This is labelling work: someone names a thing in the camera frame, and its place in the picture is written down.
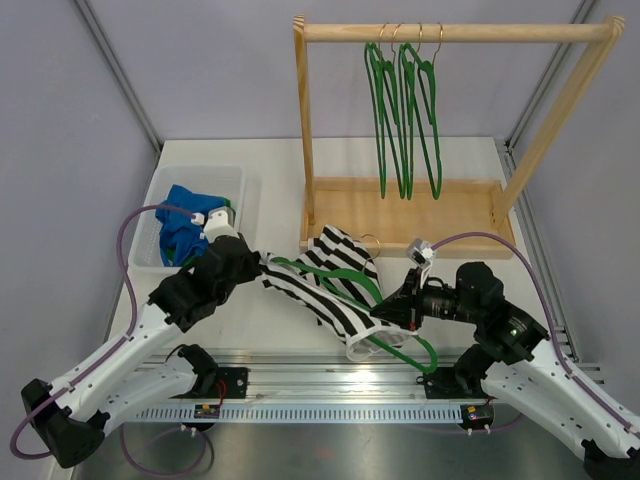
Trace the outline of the green tank top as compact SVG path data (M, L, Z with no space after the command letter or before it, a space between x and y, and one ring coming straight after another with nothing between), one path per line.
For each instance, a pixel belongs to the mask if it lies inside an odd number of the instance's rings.
M224 202L221 206L211 208L205 213L196 213L206 215L210 210L220 207L230 207L233 210L227 202ZM195 257L202 255L209 246L210 243L199 236L201 229L193 225L191 220L191 217L183 213L169 212L164 224L164 244L161 247L161 252L165 255L168 266L184 266Z

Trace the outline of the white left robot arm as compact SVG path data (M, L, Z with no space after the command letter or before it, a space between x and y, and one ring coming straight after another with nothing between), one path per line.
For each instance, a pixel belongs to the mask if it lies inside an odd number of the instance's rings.
M132 323L53 381L33 379L21 390L31 426L62 468L89 458L120 425L176 396L220 393L219 367L196 344L179 347L160 366L139 371L157 350L214 314L234 288L261 274L261 255L244 238L222 235L205 253L164 278Z

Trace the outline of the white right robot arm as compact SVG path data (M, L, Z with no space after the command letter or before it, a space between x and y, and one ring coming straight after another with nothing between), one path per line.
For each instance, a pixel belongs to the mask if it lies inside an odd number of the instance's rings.
M431 317L475 328L474 344L453 366L422 376L427 395L498 399L560 440L590 478L638 478L638 416L559 358L547 329L505 298L485 263L461 265L453 286L434 277L418 286L416 275L410 270L373 316L401 327Z

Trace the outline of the blue tank top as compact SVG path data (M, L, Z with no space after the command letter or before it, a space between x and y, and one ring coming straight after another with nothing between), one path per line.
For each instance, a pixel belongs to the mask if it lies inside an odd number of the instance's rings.
M177 184L171 187L163 204L204 216L212 210L231 206L226 197L194 193ZM193 223L187 215L158 209L155 218L161 223L159 248L165 267L182 267L206 250L208 241L201 237L203 227Z

